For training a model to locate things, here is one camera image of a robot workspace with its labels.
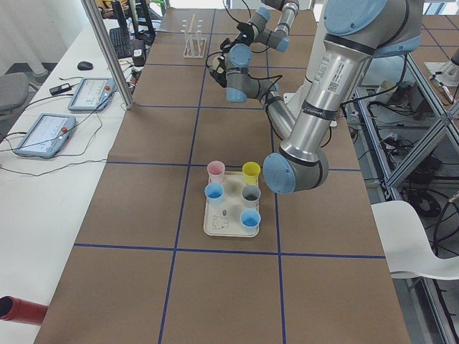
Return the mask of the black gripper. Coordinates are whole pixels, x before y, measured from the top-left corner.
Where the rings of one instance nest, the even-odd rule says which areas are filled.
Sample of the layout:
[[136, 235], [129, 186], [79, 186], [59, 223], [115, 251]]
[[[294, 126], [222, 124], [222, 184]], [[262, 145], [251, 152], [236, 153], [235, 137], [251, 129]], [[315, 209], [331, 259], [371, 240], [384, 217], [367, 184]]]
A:
[[240, 31], [240, 34], [236, 38], [236, 43], [251, 45], [255, 36], [251, 23], [239, 22], [237, 29]]
[[218, 66], [218, 67], [210, 67], [209, 69], [211, 77], [220, 85], [226, 86], [227, 85], [227, 78], [226, 78], [226, 67]]

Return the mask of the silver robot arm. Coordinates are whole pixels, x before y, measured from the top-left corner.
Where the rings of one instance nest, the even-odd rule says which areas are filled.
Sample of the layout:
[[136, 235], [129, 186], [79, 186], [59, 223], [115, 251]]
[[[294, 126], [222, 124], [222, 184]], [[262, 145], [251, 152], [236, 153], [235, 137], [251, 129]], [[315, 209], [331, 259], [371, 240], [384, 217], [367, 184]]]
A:
[[209, 67], [229, 102], [256, 99], [281, 139], [263, 163], [269, 189], [291, 194], [320, 186], [328, 176], [321, 142], [362, 65], [373, 58], [407, 54], [421, 39], [421, 1], [329, 1], [324, 11], [324, 53], [298, 114], [290, 111], [275, 82], [249, 73], [255, 42], [283, 52], [298, 15], [297, 1], [265, 1], [239, 35], [221, 44]]
[[[285, 52], [290, 44], [290, 31], [299, 12], [298, 1], [262, 1], [263, 6], [258, 8], [247, 22], [237, 25], [239, 34], [236, 44], [250, 47], [253, 43], [264, 44], [266, 47]], [[270, 24], [272, 11], [279, 11], [276, 25]]]

